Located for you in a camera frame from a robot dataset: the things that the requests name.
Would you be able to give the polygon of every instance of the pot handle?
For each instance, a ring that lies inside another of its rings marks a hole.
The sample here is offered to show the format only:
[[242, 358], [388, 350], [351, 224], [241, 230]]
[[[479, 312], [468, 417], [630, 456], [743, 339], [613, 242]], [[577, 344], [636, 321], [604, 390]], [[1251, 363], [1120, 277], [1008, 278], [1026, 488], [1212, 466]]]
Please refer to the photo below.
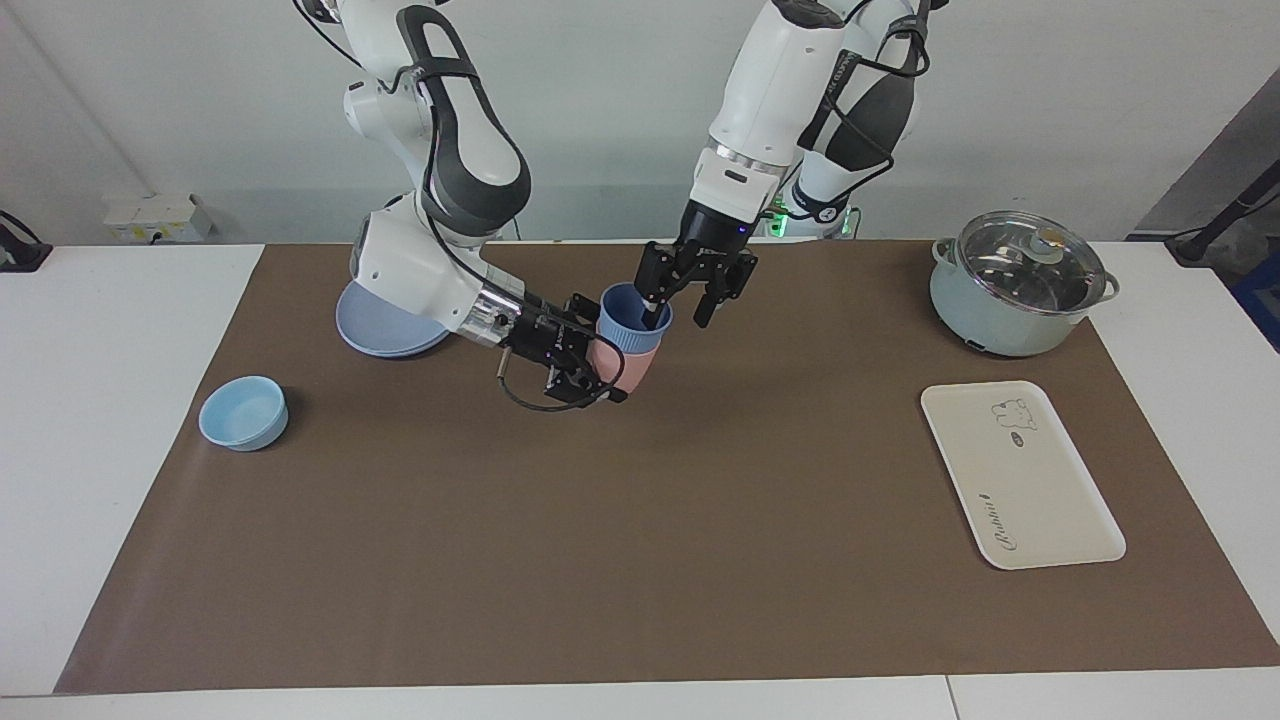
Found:
[[952, 265], [951, 260], [947, 260], [947, 255], [951, 255], [951, 246], [955, 245], [956, 238], [943, 237], [942, 240], [933, 241], [933, 260], [940, 265], [946, 263]]
[[1102, 297], [1098, 299], [1098, 302], [1106, 302], [1107, 300], [1112, 300], [1115, 299], [1115, 296], [1120, 295], [1120, 281], [1117, 281], [1116, 277], [1112, 275], [1111, 273], [1103, 272], [1102, 274], [1106, 275], [1107, 278], [1106, 283], [1111, 286], [1111, 293], [1108, 295], [1106, 291], [1103, 291]]

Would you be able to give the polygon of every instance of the wall outlet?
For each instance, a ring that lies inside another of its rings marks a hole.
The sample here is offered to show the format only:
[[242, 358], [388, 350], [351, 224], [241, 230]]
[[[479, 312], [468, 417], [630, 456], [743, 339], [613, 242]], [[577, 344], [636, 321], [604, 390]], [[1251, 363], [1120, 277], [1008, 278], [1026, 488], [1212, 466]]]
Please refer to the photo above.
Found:
[[193, 195], [156, 195], [114, 200], [102, 218], [111, 237], [120, 242], [205, 242], [214, 224]]

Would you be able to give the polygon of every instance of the table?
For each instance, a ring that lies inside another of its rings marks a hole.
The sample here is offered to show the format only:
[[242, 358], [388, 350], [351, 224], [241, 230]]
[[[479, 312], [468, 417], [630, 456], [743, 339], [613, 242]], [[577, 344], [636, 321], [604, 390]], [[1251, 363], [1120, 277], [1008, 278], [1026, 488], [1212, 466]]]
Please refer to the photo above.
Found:
[[[1272, 562], [1280, 550], [1280, 523], [1274, 520], [1280, 516], [1280, 493], [1270, 488], [1280, 479], [1274, 450], [1280, 437], [1280, 356], [1208, 270], [1181, 269], [1155, 245], [1097, 249], [1125, 284], [1121, 300], [1093, 314], [1098, 333], [1272, 634], [1280, 635], [1280, 569]], [[40, 273], [0, 282], [0, 366], [6, 377], [20, 378], [10, 379], [0, 401], [5, 428], [0, 693], [41, 694], [52, 688], [260, 251], [260, 246], [61, 249]], [[163, 356], [156, 352], [161, 347]], [[14, 374], [13, 368], [22, 372]], [[68, 406], [69, 397], [79, 404]], [[122, 423], [125, 416], [132, 421]], [[600, 708], [631, 712], [648, 701], [678, 696], [687, 700], [689, 712], [700, 714], [741, 705], [760, 716], [774, 707], [788, 708], [788, 715], [835, 716], [856, 708], [954, 717], [957, 707], [969, 719], [995, 717], [1020, 707], [1019, 702], [1041, 707], [1041, 698], [1066, 716], [1073, 706], [1062, 697], [1085, 693], [1094, 705], [1079, 708], [1108, 716], [1108, 708], [1124, 714], [1133, 703], [1155, 710], [1156, 700], [1197, 688], [1217, 697], [1220, 715], [1230, 714], [1235, 703], [1240, 716], [1261, 716], [1261, 708], [1270, 708], [1270, 715], [1280, 708], [1280, 691], [1270, 689], [1280, 688], [1276, 673], [579, 685], [557, 692], [186, 693], [4, 700], [0, 716], [172, 714], [173, 703], [192, 711], [216, 706], [237, 714], [265, 714], [252, 708], [269, 707], [303, 712], [343, 702], [384, 702], [392, 714], [397, 707], [417, 714], [438, 707], [440, 716], [470, 714], [463, 707], [525, 712], [529, 703], [545, 702], [559, 715], [573, 715], [566, 708], [576, 707], [585, 716]], [[773, 706], [751, 700], [753, 693], [778, 698], [795, 693], [800, 700]], [[1115, 703], [1106, 705], [1107, 698]], [[1172, 706], [1184, 712], [1193, 707]]]

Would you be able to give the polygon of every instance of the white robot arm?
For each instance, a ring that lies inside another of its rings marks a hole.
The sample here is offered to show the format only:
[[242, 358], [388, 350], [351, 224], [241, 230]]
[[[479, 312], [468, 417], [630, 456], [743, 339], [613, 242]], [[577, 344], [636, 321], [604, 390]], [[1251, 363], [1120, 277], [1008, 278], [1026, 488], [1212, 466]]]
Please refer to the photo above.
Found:
[[[346, 29], [353, 60], [376, 81], [348, 90], [347, 119], [360, 135], [387, 145], [415, 184], [411, 193], [369, 215], [352, 254], [352, 275], [379, 297], [451, 332], [548, 366], [547, 395], [563, 402], [556, 410], [585, 407], [602, 397], [625, 400], [626, 393], [613, 388], [617, 378], [599, 378], [586, 360], [588, 342], [603, 340], [593, 329], [595, 302], [575, 295], [563, 309], [553, 306], [480, 258], [484, 242], [527, 202], [529, 168], [453, 26], [435, 8], [402, 1], [294, 0], [308, 18]], [[864, 1], [860, 12], [892, 14], [878, 6], [905, 1]], [[893, 28], [884, 37], [916, 32]], [[649, 243], [636, 272], [650, 322], [690, 283], [705, 284], [694, 315], [701, 327], [742, 292], [755, 266], [746, 242], [785, 191], [783, 178], [801, 145], [818, 152], [826, 146], [823, 156], [849, 172], [864, 169], [844, 161], [850, 154], [838, 150], [842, 136], [824, 124], [827, 115], [846, 113], [822, 110], [838, 85], [832, 67], [838, 76], [837, 59], [845, 61], [841, 47], [847, 44], [845, 18], [820, 3], [765, 1], [699, 156], [680, 234], [671, 246]]]
[[356, 282], [449, 332], [545, 365], [547, 395], [562, 405], [521, 401], [529, 407], [625, 400], [586, 360], [588, 343], [602, 340], [591, 329], [593, 301], [575, 296], [553, 306], [480, 258], [529, 201], [530, 174], [453, 24], [403, 0], [302, 3], [310, 18], [342, 24], [375, 79], [348, 88], [348, 122], [387, 145], [415, 184], [365, 220], [352, 251]]
[[893, 164], [914, 78], [928, 69], [925, 19], [946, 3], [860, 0], [845, 18], [806, 0], [765, 5], [730, 74], [680, 234], [669, 247], [649, 243], [636, 270], [650, 325], [690, 283], [705, 284], [694, 313], [704, 328], [742, 293], [756, 261], [746, 241], [797, 150], [803, 165], [773, 211], [795, 220], [790, 232], [840, 225], [850, 193]]
[[929, 64], [929, 12], [946, 3], [861, 0], [849, 12], [827, 94], [800, 136], [800, 169], [774, 208], [780, 234], [836, 234], [852, 192], [893, 167], [919, 108], [915, 78]]
[[746, 242], [795, 161], [800, 133], [823, 97], [844, 40], [840, 15], [814, 0], [769, 0], [724, 86], [724, 104], [698, 159], [694, 188], [669, 246], [650, 242], [635, 286], [645, 322], [691, 283], [704, 283], [694, 322], [736, 299], [755, 269]]

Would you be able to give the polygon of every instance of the plate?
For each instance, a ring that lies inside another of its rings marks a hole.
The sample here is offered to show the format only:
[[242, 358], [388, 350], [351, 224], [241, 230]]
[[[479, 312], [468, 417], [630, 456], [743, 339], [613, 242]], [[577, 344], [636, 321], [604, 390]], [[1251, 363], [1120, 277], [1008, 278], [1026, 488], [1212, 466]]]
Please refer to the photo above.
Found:
[[342, 291], [334, 314], [342, 340], [372, 357], [408, 357], [449, 336], [440, 323], [401, 310], [356, 281]]

